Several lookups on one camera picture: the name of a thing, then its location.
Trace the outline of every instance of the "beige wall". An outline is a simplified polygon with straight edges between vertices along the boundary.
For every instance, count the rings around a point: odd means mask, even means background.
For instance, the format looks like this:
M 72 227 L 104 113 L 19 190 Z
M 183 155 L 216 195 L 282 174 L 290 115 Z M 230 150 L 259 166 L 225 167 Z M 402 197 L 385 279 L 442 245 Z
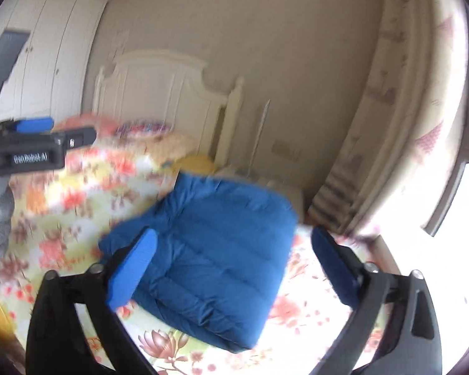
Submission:
M 210 87 L 227 92 L 237 75 L 246 78 L 231 162 L 248 162 L 261 108 L 271 99 L 255 170 L 304 187 L 310 198 L 325 180 L 358 106 L 382 4 L 110 0 L 93 45 L 83 107 L 90 109 L 96 74 L 119 32 L 129 30 L 125 51 L 168 48 L 201 57 L 210 64 L 204 75 Z M 276 139 L 294 151 L 293 160 L 272 152 Z

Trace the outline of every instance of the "white headboard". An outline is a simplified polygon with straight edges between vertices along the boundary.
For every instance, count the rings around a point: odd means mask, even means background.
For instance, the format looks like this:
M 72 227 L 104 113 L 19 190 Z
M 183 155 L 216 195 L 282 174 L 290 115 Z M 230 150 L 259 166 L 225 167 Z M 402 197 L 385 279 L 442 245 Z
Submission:
M 194 138 L 199 153 L 212 154 L 216 145 L 215 163 L 224 166 L 243 102 L 244 80 L 238 78 L 229 95 L 210 91 L 202 78 L 206 65 L 172 51 L 126 53 L 115 59 L 111 74 L 101 67 L 93 113 L 122 122 L 164 121 Z M 218 125 L 221 110 L 224 119 Z

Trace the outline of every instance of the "patterned curtain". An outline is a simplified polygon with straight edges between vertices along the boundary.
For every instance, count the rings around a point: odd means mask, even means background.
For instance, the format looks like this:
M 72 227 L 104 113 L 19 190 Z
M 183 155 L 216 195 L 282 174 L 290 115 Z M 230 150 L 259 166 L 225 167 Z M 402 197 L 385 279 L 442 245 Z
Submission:
M 366 238 L 387 219 L 429 219 L 460 143 L 467 50 L 463 0 L 384 0 L 366 88 L 312 221 Z

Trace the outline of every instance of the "floral bed sheet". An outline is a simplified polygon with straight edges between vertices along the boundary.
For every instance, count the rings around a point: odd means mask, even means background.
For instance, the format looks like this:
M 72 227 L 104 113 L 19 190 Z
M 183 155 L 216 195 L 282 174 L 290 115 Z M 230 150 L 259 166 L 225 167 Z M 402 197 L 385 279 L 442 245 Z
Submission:
M 174 174 L 139 174 L 132 159 L 97 148 L 76 151 L 63 171 L 11 180 L 16 199 L 13 232 L 0 261 L 0 305 L 25 347 L 28 325 L 43 275 L 85 271 L 96 262 L 102 235 L 123 219 L 170 192 Z M 369 259 L 353 246 L 360 259 Z M 86 309 L 77 306 L 95 359 L 111 367 Z M 325 355 L 350 315 L 340 303 L 310 245 L 310 228 L 298 227 L 278 297 L 258 345 L 232 354 L 164 324 L 130 302 L 117 311 L 125 329 L 160 375 L 207 373 L 309 373 Z M 385 318 L 371 335 L 358 366 L 379 342 Z

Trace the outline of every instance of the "screw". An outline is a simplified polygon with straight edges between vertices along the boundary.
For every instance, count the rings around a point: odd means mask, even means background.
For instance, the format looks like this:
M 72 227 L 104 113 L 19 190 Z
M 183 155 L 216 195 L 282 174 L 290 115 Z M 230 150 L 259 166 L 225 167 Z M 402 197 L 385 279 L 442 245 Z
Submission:
M 101 263 L 95 263 L 88 269 L 88 271 L 94 275 L 97 273 L 101 273 L 103 270 L 104 270 L 104 265 Z
M 418 269 L 411 271 L 411 274 L 417 279 L 424 279 L 424 275 L 422 275 L 422 272 L 420 272 Z
M 373 262 L 367 262 L 363 265 L 367 272 L 371 273 L 379 273 L 379 267 L 375 265 Z
M 53 280 L 58 277 L 58 273 L 55 270 L 50 270 L 45 274 L 46 280 Z

